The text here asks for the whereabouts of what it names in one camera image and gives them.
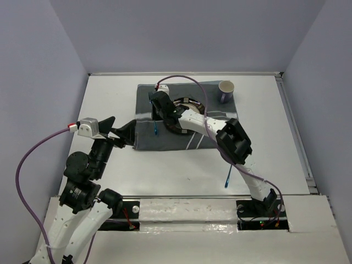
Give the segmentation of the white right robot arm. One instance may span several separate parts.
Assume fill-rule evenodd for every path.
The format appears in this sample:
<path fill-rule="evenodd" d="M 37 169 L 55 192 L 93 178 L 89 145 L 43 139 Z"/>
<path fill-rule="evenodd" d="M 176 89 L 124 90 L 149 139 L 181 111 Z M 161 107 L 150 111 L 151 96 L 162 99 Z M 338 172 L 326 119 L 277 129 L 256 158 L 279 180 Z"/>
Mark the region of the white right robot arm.
<path fill-rule="evenodd" d="M 175 106 L 163 91 L 150 93 L 149 99 L 153 119 L 159 118 L 168 125 L 178 125 L 183 130 L 207 136 L 215 144 L 224 160 L 240 172 L 254 201 L 253 209 L 258 215 L 265 216 L 273 210 L 277 200 L 273 185 L 245 167 L 246 159 L 252 154 L 251 140 L 237 119 L 218 120 L 182 104 Z"/>

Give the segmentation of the blue metallic fork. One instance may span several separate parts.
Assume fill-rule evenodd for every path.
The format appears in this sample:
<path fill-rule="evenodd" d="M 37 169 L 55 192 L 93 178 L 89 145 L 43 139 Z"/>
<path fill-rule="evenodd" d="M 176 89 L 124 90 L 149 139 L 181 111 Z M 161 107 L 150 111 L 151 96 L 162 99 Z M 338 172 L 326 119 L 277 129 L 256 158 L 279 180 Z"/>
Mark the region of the blue metallic fork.
<path fill-rule="evenodd" d="M 153 92 L 148 92 L 148 99 L 149 99 L 149 103 L 152 105 L 151 102 L 151 96 L 152 96 Z M 158 129 L 157 129 L 157 124 L 156 121 L 154 120 L 154 117 L 152 117 L 152 121 L 153 121 L 153 129 L 154 129 L 154 134 L 158 135 Z"/>

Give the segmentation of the grey striped cloth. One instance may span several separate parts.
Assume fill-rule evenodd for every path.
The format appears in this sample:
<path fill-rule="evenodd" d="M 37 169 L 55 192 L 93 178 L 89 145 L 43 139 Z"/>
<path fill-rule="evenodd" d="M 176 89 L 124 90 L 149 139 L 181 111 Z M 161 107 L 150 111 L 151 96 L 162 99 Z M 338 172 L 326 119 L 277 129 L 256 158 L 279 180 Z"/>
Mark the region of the grey striped cloth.
<path fill-rule="evenodd" d="M 237 109 L 234 99 L 221 104 L 218 101 L 217 81 L 204 81 L 201 83 L 208 97 L 207 115 L 219 120 L 237 118 Z M 194 83 L 168 84 L 170 99 L 180 102 L 184 98 L 195 101 L 198 105 L 205 103 L 204 93 Z M 193 131 L 185 134 L 175 133 L 164 122 L 156 121 L 158 135 L 154 134 L 152 121 L 152 105 L 149 103 L 148 92 L 154 91 L 151 84 L 139 84 L 136 93 L 136 128 L 134 149 L 137 151 L 178 151 L 212 149 L 213 143 L 208 137 Z"/>

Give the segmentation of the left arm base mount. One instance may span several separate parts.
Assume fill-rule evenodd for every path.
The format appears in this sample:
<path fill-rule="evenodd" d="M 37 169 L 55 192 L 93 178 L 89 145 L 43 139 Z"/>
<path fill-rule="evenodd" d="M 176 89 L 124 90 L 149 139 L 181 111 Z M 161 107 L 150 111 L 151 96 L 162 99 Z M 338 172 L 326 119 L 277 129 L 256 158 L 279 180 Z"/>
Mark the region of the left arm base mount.
<path fill-rule="evenodd" d="M 139 200 L 124 200 L 122 209 L 109 217 L 101 225 L 99 231 L 138 231 L 140 228 L 139 213 Z"/>

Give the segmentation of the purple mug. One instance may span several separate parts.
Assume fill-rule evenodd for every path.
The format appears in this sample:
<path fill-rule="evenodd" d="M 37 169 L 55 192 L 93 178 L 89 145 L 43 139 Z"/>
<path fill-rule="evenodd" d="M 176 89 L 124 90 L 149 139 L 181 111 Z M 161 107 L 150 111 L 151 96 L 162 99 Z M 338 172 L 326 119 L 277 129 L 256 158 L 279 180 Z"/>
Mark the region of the purple mug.
<path fill-rule="evenodd" d="M 229 80 L 222 80 L 218 84 L 218 101 L 221 104 L 228 103 L 233 98 L 234 84 Z"/>

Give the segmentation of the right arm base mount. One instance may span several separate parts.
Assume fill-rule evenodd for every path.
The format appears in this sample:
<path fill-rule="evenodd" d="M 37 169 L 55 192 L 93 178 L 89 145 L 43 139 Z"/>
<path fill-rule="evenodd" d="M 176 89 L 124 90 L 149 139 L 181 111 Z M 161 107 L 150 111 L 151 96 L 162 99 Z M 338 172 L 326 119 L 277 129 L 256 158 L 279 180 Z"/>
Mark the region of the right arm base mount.
<path fill-rule="evenodd" d="M 237 228 L 239 231 L 250 230 L 289 230 L 287 214 L 281 201 L 276 200 L 269 211 L 259 211 L 253 200 L 237 200 Z"/>

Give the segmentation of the blue metallic spoon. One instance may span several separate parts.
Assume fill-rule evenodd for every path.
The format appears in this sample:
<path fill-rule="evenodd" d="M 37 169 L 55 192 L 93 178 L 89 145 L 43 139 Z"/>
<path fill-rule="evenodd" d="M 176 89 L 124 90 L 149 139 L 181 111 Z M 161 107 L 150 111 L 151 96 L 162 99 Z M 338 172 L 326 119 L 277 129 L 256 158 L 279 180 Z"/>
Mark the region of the blue metallic spoon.
<path fill-rule="evenodd" d="M 232 166 L 232 164 L 231 164 L 230 167 L 229 167 L 229 171 L 228 171 L 227 178 L 226 178 L 226 180 L 225 180 L 225 184 L 224 184 L 224 188 L 225 188 L 225 189 L 227 189 L 228 186 L 229 186 L 229 181 L 230 181 L 230 176 L 231 176 L 231 173 L 232 173 L 232 168 L 233 168 L 233 166 Z"/>

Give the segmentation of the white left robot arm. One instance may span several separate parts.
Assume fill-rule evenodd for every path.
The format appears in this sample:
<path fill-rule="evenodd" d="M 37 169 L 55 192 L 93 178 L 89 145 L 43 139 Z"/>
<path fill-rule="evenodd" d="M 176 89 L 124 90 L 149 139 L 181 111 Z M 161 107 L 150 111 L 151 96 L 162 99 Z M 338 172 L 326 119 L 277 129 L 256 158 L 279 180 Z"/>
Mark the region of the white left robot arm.
<path fill-rule="evenodd" d="M 101 190 L 96 184 L 113 148 L 132 146 L 135 141 L 135 119 L 121 128 L 114 128 L 114 121 L 114 116 L 102 121 L 84 118 L 58 132 L 77 133 L 93 139 L 93 144 L 89 153 L 75 151 L 68 156 L 64 170 L 67 182 L 49 231 L 33 216 L 44 241 L 29 263 L 74 263 L 101 225 L 121 213 L 122 195 L 111 189 Z"/>

